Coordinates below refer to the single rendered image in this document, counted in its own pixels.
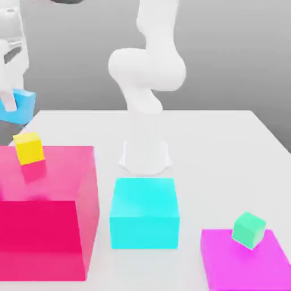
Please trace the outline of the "large magenta box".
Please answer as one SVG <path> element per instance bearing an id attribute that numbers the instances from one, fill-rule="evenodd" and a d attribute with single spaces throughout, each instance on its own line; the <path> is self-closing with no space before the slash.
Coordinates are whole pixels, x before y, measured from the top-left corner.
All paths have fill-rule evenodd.
<path id="1" fill-rule="evenodd" d="M 249 250 L 230 229 L 203 229 L 200 246 L 209 291 L 291 291 L 291 264 L 271 230 Z"/>

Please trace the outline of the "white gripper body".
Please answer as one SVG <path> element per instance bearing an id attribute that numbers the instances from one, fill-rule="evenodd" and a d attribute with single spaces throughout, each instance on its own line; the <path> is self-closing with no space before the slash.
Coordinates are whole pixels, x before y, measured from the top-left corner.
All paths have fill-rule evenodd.
<path id="1" fill-rule="evenodd" d="M 26 47 L 0 39 L 0 93 L 24 89 L 23 75 L 29 67 Z"/>

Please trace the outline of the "large cyan box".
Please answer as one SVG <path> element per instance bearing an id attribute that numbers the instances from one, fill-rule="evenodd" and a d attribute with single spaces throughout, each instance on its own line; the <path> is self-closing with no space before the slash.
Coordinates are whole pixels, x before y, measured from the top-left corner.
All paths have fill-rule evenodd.
<path id="1" fill-rule="evenodd" d="M 180 213 L 173 178 L 117 178 L 109 215 L 113 249 L 178 248 Z"/>

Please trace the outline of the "small blue cube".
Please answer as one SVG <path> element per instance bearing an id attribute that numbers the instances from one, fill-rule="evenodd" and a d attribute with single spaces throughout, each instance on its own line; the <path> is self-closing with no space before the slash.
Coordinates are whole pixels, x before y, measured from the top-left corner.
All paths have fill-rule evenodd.
<path id="1" fill-rule="evenodd" d="M 0 100 L 0 120 L 25 125 L 33 118 L 36 94 L 23 89 L 14 89 L 13 94 L 17 110 L 6 111 Z"/>

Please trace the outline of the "large pink box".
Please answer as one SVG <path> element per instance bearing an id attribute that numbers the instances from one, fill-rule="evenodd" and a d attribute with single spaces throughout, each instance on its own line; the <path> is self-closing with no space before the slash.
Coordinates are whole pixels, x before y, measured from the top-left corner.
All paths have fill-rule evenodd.
<path id="1" fill-rule="evenodd" d="M 94 148 L 0 146 L 0 281 L 84 281 L 99 220 Z"/>

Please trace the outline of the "small yellow cube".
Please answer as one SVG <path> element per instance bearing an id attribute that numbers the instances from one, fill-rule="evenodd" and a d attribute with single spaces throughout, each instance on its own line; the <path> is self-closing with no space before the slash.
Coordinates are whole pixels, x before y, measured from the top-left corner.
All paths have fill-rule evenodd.
<path id="1" fill-rule="evenodd" d="M 13 141 L 21 165 L 45 159 L 43 146 L 37 132 L 13 135 Z"/>

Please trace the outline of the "small green cube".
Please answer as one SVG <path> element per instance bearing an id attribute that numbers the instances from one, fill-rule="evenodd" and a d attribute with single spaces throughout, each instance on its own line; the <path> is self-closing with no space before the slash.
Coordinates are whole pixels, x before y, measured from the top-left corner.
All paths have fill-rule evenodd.
<path id="1" fill-rule="evenodd" d="M 234 223 L 232 238 L 249 250 L 253 250 L 263 239 L 265 227 L 265 220 L 250 212 L 244 212 Z"/>

